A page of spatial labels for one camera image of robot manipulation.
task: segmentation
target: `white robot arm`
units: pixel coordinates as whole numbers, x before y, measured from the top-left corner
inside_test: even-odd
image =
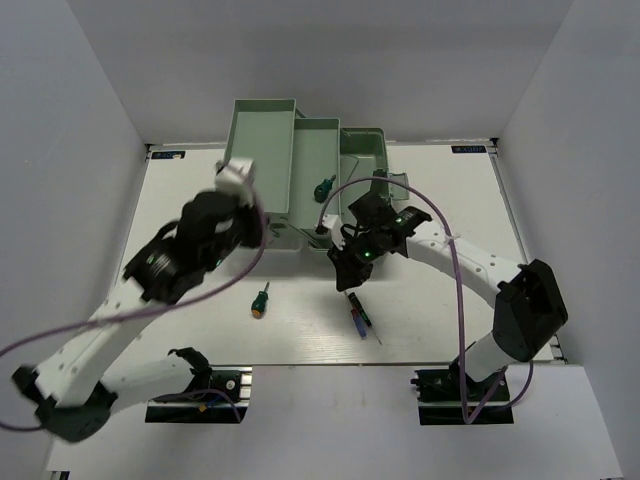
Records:
[[[124,276],[89,322],[132,311],[155,312],[136,321],[80,329],[37,366],[13,375],[20,392],[35,402],[43,428],[78,442],[95,433],[109,416],[162,394],[206,388],[211,368],[192,348],[168,352],[164,359],[135,369],[112,363],[143,330],[175,304],[237,246],[256,248],[262,236],[253,204],[253,162],[232,159],[215,189],[198,193],[127,264]]]
[[[339,291],[362,285],[372,262],[387,253],[431,265],[454,278],[451,249],[443,228],[431,216],[407,207],[396,212],[373,193],[349,206],[356,221],[349,233],[335,215],[326,215],[316,230],[330,230],[328,256],[336,268]],[[528,265],[499,258],[455,239],[462,283],[494,309],[493,329],[465,355],[469,388],[514,362],[527,362],[567,321],[567,310],[551,268],[534,260]],[[450,366],[457,374],[458,360]]]

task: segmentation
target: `gray wall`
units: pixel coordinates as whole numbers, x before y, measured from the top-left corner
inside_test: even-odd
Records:
[[[640,3],[576,0],[511,118],[500,170],[549,261],[625,478],[640,479]]]
[[[0,338],[86,318],[113,279],[144,148],[64,0],[0,2]],[[0,415],[35,423],[0,363]],[[2,478],[39,479],[49,438],[0,432]]]
[[[226,139],[233,100],[395,140],[499,135],[572,0],[69,0],[147,143]]]

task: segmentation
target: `purple cable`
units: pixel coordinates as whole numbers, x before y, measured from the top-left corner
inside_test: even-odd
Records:
[[[231,400],[231,398],[229,397],[229,395],[227,395],[226,393],[224,393],[222,390],[216,390],[215,388],[203,388],[202,390],[192,390],[190,392],[183,392],[183,393],[171,393],[168,395],[161,395],[160,397],[156,397],[153,399],[154,402],[168,402],[171,400],[178,400],[180,398],[183,398],[187,395],[191,396],[191,395],[204,395],[207,393],[213,393],[216,395],[221,396],[229,405],[231,405],[231,408],[233,409],[233,414],[236,416],[236,420],[238,420],[238,423],[242,422],[242,417],[240,416],[240,412],[238,411],[238,407],[236,407],[236,404],[233,400]]]
[[[522,390],[520,390],[520,393],[516,395],[516,397],[513,400],[511,400],[509,403],[505,405],[500,405],[499,407],[494,408],[494,410],[497,410],[497,411],[506,410],[507,408],[513,407],[516,403],[522,400],[522,397],[524,397],[524,394],[527,393],[527,390],[529,390],[529,387],[531,386],[531,380],[533,380],[533,360],[529,362],[529,374],[527,375],[527,381],[524,382],[524,387],[522,387]]]
[[[368,182],[368,181],[381,181],[381,182],[391,183],[393,185],[397,185],[399,187],[405,188],[409,192],[413,193],[420,200],[422,200],[427,205],[429,205],[429,207],[434,211],[434,213],[440,220],[440,223],[442,223],[442,228],[444,228],[444,232],[447,234],[449,238],[453,237],[453,234],[451,233],[451,228],[449,227],[449,222],[447,222],[447,219],[445,218],[444,214],[440,211],[440,209],[436,206],[435,203],[433,203],[431,200],[429,200],[426,196],[424,196],[421,192],[419,192],[415,188],[409,185],[404,185],[403,183],[398,182],[396,180],[392,180],[390,178],[384,178],[384,177],[358,178],[356,180],[351,180],[350,182],[347,182],[344,185],[341,185],[335,190],[333,190],[329,195],[329,198],[327,198],[327,201],[322,206],[322,210],[320,210],[318,225],[322,225],[322,219],[324,218],[324,214],[333,197],[335,197],[338,193],[340,193],[342,190],[344,190],[345,188],[351,185],[354,185],[360,182]],[[458,250],[456,249],[456,244],[453,241],[453,239],[451,239],[448,243],[449,243],[449,248],[451,249],[451,260],[453,262],[453,276],[456,281],[456,297],[458,300],[458,347],[459,347],[458,364],[460,367],[460,400],[462,402],[462,418],[464,420],[464,423],[469,425],[473,423],[473,421],[478,417],[484,405],[487,403],[487,401],[489,401],[489,399],[491,399],[491,396],[495,393],[496,389],[500,385],[500,382],[504,378],[504,371],[506,370],[506,368],[502,369],[502,371],[500,372],[500,375],[498,375],[498,378],[496,378],[496,381],[493,383],[493,385],[491,385],[491,388],[489,388],[489,391],[487,392],[487,394],[484,396],[482,400],[480,400],[478,405],[474,408],[471,416],[469,416],[469,412],[468,412],[469,409],[468,409],[468,402],[467,402],[466,369],[465,369],[464,301],[462,296],[462,274],[460,271],[460,262],[458,260]]]
[[[234,171],[237,174],[240,174],[240,172],[230,166],[227,165],[226,168]],[[264,253],[264,249],[266,247],[267,244],[267,235],[265,234],[265,232],[267,231],[267,217],[264,213],[264,209],[262,207],[262,203],[260,202],[260,199],[258,198],[258,195],[256,193],[255,188],[253,187],[252,184],[248,184],[249,188],[251,189],[251,192],[253,193],[253,199],[254,199],[254,203],[255,203],[255,207],[256,210],[258,211],[258,216],[260,217],[260,228],[262,229],[262,238],[260,239],[260,246],[258,247],[258,251],[256,252],[255,257],[253,257],[253,260],[251,260],[251,262],[249,262],[249,264],[240,272],[238,273],[235,277],[233,277],[231,280],[223,283],[222,285],[214,288],[213,290],[210,290],[206,293],[203,293],[202,295],[198,295],[197,297],[193,297],[189,300],[186,300],[184,302],[178,303],[176,305],[167,305],[161,308],[157,308],[154,310],[134,310],[133,312],[130,313],[126,313],[123,315],[112,315],[109,317],[104,317],[104,318],[100,318],[98,320],[94,320],[91,322],[77,322],[77,323],[72,323],[70,325],[65,325],[64,327],[58,327],[58,328],[52,328],[50,330],[44,330],[40,333],[34,333],[33,335],[30,335],[28,337],[25,337],[21,340],[18,340],[6,347],[4,347],[2,350],[0,350],[0,359],[2,357],[4,357],[5,355],[7,355],[8,353],[14,351],[17,348],[20,348],[23,345],[26,345],[28,343],[31,342],[36,342],[38,340],[41,340],[43,338],[47,338],[47,337],[52,337],[54,335],[59,335],[61,333],[65,333],[65,332],[71,332],[73,330],[77,330],[79,328],[84,328],[86,330],[93,330],[95,328],[100,328],[103,327],[105,325],[108,324],[112,324],[112,323],[124,323],[124,322],[130,322],[132,320],[139,320],[141,318],[146,318],[146,317],[151,317],[153,315],[157,315],[157,314],[165,314],[167,312],[171,312],[171,311],[175,311],[175,310],[180,310],[182,308],[188,307],[190,305],[193,305],[195,303],[200,303],[204,300],[208,300],[209,298],[217,295],[218,293],[226,290],[227,288],[231,287],[232,285],[238,283],[240,280],[242,280],[244,277],[246,277],[249,272],[251,270],[253,270],[253,267],[255,267],[258,262],[260,261],[260,258],[262,257],[262,254]],[[192,392],[187,392],[182,394],[183,396],[187,396],[187,395],[193,395]],[[0,421],[0,429],[3,430],[8,430],[10,432],[36,432],[38,430],[42,430],[41,426],[34,426],[34,427],[20,427],[20,426],[15,426],[15,425],[10,425],[7,424],[3,421]]]

